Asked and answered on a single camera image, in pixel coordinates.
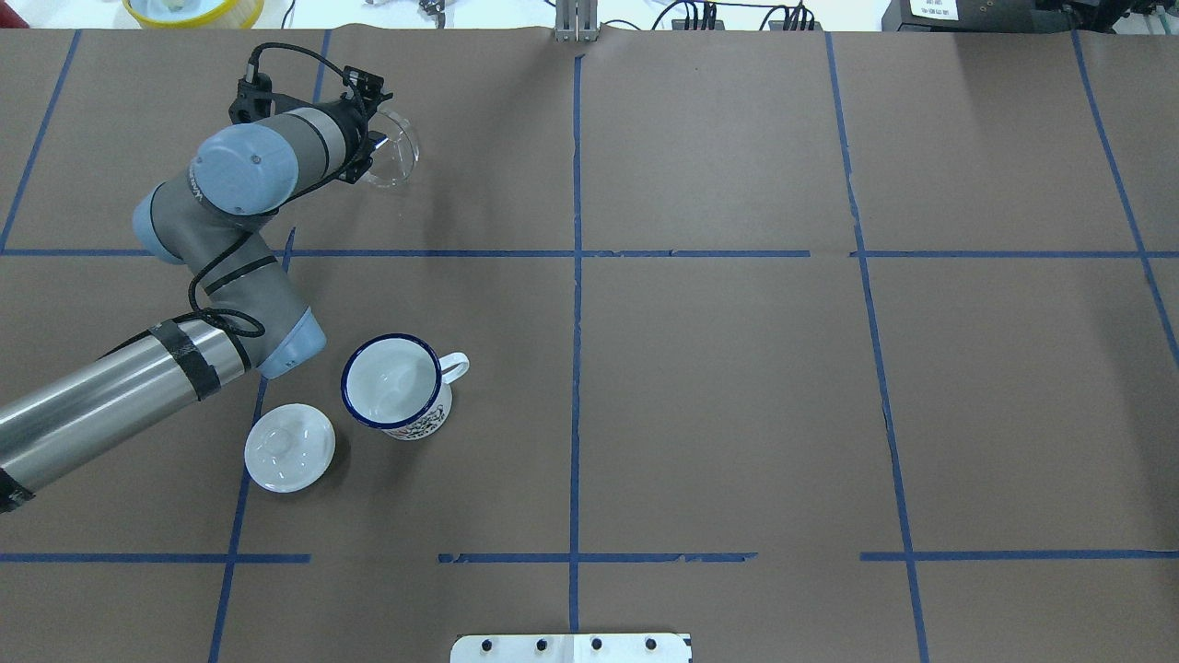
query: red object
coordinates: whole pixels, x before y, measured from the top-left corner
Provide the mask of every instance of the red object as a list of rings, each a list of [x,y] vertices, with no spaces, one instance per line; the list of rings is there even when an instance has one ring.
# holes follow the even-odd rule
[[[0,27],[28,27],[28,24],[7,2],[0,0]]]

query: yellow rim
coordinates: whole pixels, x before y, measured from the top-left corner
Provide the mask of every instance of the yellow rim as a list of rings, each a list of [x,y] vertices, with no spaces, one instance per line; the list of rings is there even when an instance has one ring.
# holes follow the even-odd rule
[[[123,6],[126,7],[127,12],[132,17],[134,17],[134,19],[139,21],[140,25],[166,29],[177,27],[202,27],[209,25],[216,21],[217,19],[224,17],[226,12],[229,12],[237,5],[237,2],[238,0],[225,0],[224,2],[218,5],[216,9],[209,12],[208,14],[202,14],[192,19],[186,19],[183,21],[172,21],[172,22],[149,19],[147,17],[131,8],[131,0],[123,0]],[[245,21],[245,25],[243,25],[242,27],[252,26],[253,22],[258,20],[258,14],[261,13],[262,13],[262,0],[258,0],[257,7],[253,8],[253,14]]]

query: blue joint cap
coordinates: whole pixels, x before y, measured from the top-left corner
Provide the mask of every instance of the blue joint cap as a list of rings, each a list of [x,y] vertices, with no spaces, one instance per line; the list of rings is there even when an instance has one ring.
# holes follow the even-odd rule
[[[275,352],[270,353],[270,356],[258,366],[258,372],[266,380],[274,380],[320,354],[320,350],[327,344],[328,337],[323,335],[323,329],[320,328],[320,323],[316,322],[309,308],[303,311],[303,317],[298,319],[298,322],[286,334],[283,342],[278,343]]]
[[[210,136],[192,159],[200,192],[236,216],[268,212],[298,183],[298,157],[281,133],[261,124],[236,124]]]
[[[156,199],[156,191],[159,191],[160,186],[163,184],[156,186],[151,193],[147,193],[146,198],[136,205],[136,211],[131,214],[131,229],[134,230],[139,243],[151,255],[169,264],[184,264],[183,260],[173,256],[171,251],[164,248],[164,243],[159,241],[159,235],[156,235],[156,224],[151,221],[151,203]]]

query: patterned mug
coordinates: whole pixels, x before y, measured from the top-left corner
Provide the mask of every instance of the patterned mug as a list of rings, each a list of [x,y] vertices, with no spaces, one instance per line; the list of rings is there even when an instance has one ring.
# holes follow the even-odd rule
[[[417,336],[384,334],[348,359],[340,393],[361,424],[399,440],[421,440],[450,415],[450,382],[468,368],[462,353],[439,359]]]

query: robotic arm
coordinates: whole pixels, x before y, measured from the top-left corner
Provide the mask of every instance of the robotic arm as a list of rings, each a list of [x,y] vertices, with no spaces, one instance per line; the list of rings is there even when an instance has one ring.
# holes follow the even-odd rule
[[[321,104],[272,92],[258,71],[269,48],[320,60],[348,90]],[[132,217],[149,251],[192,271],[192,310],[0,408],[0,512],[252,368],[275,379],[323,349],[310,307],[257,232],[283,204],[364,175],[387,139],[368,130],[391,98],[383,86],[381,77],[340,70],[298,46],[255,48],[230,106],[235,124],[205,140]],[[211,308],[197,303],[198,287]]]

